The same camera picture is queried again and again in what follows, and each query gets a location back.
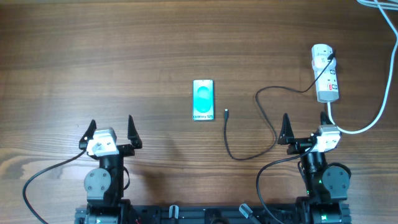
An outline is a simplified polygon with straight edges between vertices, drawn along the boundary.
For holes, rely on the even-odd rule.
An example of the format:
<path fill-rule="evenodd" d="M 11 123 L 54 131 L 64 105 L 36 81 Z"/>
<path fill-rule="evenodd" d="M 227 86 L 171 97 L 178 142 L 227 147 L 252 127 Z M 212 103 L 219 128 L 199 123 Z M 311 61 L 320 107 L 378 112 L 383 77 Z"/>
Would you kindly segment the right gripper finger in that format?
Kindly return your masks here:
<path fill-rule="evenodd" d="M 294 133 L 292 131 L 290 119 L 287 113 L 283 115 L 282 127 L 280 130 L 277 143 L 280 145 L 293 144 L 295 142 Z"/>
<path fill-rule="evenodd" d="M 333 123 L 330 121 L 328 115 L 327 115 L 324 111 L 322 111 L 322 112 L 320 113 L 320 124 L 321 124 L 321 125 L 333 124 Z"/>

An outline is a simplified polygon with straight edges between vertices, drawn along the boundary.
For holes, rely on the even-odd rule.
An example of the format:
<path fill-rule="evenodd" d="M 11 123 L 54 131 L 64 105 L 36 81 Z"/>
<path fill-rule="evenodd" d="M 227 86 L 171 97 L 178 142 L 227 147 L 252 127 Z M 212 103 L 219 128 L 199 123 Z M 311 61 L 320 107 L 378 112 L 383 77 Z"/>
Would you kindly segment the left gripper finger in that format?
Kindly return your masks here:
<path fill-rule="evenodd" d="M 135 149 L 142 148 L 142 140 L 139 137 L 139 134 L 138 134 L 135 124 L 134 124 L 134 120 L 131 115 L 128 116 L 127 138 L 128 138 L 128 140 L 130 140 L 132 146 Z"/>
<path fill-rule="evenodd" d="M 81 150 L 86 150 L 88 146 L 89 140 L 93 139 L 93 135 L 96 130 L 96 121 L 94 119 L 91 120 L 90 125 L 88 126 L 88 129 L 84 133 L 84 135 L 81 137 L 79 140 L 79 149 Z"/>

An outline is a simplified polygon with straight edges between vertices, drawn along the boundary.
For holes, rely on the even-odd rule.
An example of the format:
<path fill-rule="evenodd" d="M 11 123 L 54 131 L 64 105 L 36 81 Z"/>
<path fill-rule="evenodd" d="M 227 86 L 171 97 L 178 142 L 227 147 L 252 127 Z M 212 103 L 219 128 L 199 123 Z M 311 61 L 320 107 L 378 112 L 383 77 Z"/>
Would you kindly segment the smartphone with teal screen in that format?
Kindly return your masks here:
<path fill-rule="evenodd" d="M 194 80 L 192 119 L 194 121 L 212 121 L 214 118 L 214 81 Z"/>

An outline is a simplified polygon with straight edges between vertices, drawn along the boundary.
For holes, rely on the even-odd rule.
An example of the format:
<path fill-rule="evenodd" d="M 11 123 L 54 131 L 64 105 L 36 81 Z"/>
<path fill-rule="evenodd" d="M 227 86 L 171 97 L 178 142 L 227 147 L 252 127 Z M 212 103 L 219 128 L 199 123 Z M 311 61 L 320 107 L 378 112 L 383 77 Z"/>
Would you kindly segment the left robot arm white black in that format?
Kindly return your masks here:
<path fill-rule="evenodd" d="M 124 158 L 135 155 L 142 148 L 142 140 L 136 131 L 132 116 L 128 117 L 127 139 L 129 144 L 117 145 L 113 128 L 98 129 L 92 120 L 79 141 L 79 148 L 99 162 L 99 167 L 87 173 L 84 188 L 87 206 L 77 209 L 75 223 L 140 223 L 139 214 L 131 201 L 124 199 L 124 191 L 130 183 L 124 183 Z"/>

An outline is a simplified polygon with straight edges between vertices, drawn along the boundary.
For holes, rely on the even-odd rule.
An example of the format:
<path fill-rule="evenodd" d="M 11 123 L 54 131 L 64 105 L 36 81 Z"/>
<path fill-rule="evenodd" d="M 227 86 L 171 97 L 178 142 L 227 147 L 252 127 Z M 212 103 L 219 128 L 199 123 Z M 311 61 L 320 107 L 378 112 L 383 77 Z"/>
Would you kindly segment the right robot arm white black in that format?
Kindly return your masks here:
<path fill-rule="evenodd" d="M 288 114 L 283 115 L 277 143 L 287 145 L 288 155 L 300 158 L 300 175 L 307 196 L 295 202 L 297 223 L 349 224 L 352 222 L 348 199 L 350 169 L 337 162 L 328 163 L 326 153 L 334 150 L 341 139 L 341 132 L 322 112 L 321 125 L 307 138 L 296 138 Z"/>

